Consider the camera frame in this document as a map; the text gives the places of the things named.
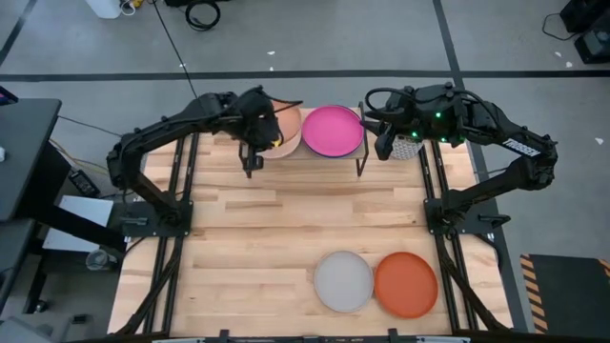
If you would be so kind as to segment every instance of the white label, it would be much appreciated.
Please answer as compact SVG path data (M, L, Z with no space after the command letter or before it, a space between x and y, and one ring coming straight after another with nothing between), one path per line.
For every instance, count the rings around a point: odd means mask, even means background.
M512 139L512 138L508 138L508 140L506 140L504 143L502 143L503 145L505 145L506 147L512 149L512 150L516 150L519 151L521 153L524 153L528 156L536 156L538 154L540 154L540 151L537 151L536 149L532 149L526 145L523 145L521 143L519 143L518 141Z

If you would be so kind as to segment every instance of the pink plate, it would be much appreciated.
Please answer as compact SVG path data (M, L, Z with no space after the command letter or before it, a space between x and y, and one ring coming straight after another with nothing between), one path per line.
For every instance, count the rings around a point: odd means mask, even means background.
M303 122L303 140L325 157L343 157L362 143L364 129L352 110L331 105L313 110Z

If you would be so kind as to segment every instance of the gray plate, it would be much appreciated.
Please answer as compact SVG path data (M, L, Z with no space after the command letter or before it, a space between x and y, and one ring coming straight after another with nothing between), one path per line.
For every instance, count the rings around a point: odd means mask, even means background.
M330 309L350 313L361 309L373 295L373 272L353 252L332 252L315 269L315 291Z

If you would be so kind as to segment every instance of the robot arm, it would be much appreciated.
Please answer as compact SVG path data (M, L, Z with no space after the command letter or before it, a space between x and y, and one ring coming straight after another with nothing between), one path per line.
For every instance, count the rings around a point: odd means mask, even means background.
M382 109L376 109L369 101L377 92L391 93ZM555 177L557 143L548 134L539 136L516 125L496 105L470 91L454 88L451 83L417 90L376 89L367 93L365 102L371 109L365 116L376 121L365 121L363 125L377 135L375 148L381 160L390 156L397 135L417 142L437 140L452 147L466 140L480 145L497 144L520 155L502 174L463 191L444 193L439 215L447 224L455 223L479 202L515 189L541 190Z
M131 188L152 204L156 211L178 215L174 194L158 189L141 171L145 153L194 132L228 133L249 146L249 159L255 154L281 144L281 131L275 117L273 98L262 87L237 96L232 92L206 93L194 99L182 112L145 129L135 129L121 137L108 154L107 163L112 184L125 190ZM286 102L295 106L300 102Z

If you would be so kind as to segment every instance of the concrete floor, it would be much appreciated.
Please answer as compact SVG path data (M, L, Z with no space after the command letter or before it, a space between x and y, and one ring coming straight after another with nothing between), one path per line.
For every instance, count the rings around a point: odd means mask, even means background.
M2 6L0 44L10 36L27 3L16 0ZM565 3L567 0L441 1L460 69L610 69L608 65L582 64L572 42L542 34L544 15L559 11ZM449 71L450 64L434 1L235 0L219 4L222 19L209 32L190 30L183 13L159 5L189 71L210 72L206 77L215 78L195 80L198 93L241 92L260 84L274 96L302 99L308 106L352 106L374 87L419 87L451 80L435 73ZM558 18L549 21L548 30L566 34ZM334 71L369 71L370 76L381 76L383 71L430 72L419 73L419 78L354 77L349 72L345 76L351 77L239 76L242 71L264 72L271 67L274 72L327 71L329 75ZM4 63L0 58L0 83L7 89L24 98L59 98L64 103L60 114L117 132L146 126L161 115L182 110L192 98L187 82L154 80L180 72L170 42L147 4L135 16L100 20L84 1L37 1ZM157 76L132 81L125 73ZM112 81L6 82L10 75L24 74L109 74ZM610 259L610 232L605 228L610 221L605 211L609 186L603 176L610 161L610 137L605 130L610 125L606 115L610 79L487 76L464 79L465 86L495 102L516 123L559 141L557 179L552 187L542 192L512 192L498 199L499 211L513 217L504 229L514 267L519 269L518 257L524 252ZM87 77L95 79L96 75ZM115 137L62 120L52 137L75 157L100 164L115 143ZM607 142L600 145L595 138ZM494 147L484 148L483 154L490 170L516 158ZM114 192L106 178L96 177L95 181L103 192ZM67 277L74 284L87 282L95 289L95 283L85 281L88 276ZM115 276L108 280L99 283L107 289L116 282ZM48 297L62 294L53 289L50 282L45 289ZM86 313L96 308L94 329L88 335L101 335L112 305L112 296L107 294L108 298L90 295L90 302L59 296L63 305L52 311ZM528 309L523 293L520 299ZM526 318L531 330L529 314Z

